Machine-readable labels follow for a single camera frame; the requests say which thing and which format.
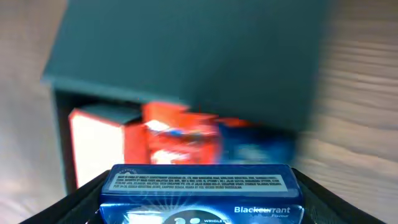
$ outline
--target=printed label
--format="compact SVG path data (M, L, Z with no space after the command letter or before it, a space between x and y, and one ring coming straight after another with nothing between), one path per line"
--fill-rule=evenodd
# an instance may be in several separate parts
M286 192L281 175L116 174L109 190Z

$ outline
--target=blue candy pack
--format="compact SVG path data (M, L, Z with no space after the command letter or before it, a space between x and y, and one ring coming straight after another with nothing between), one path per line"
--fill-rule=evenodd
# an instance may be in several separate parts
M300 223L287 165L115 165L101 193L105 223Z

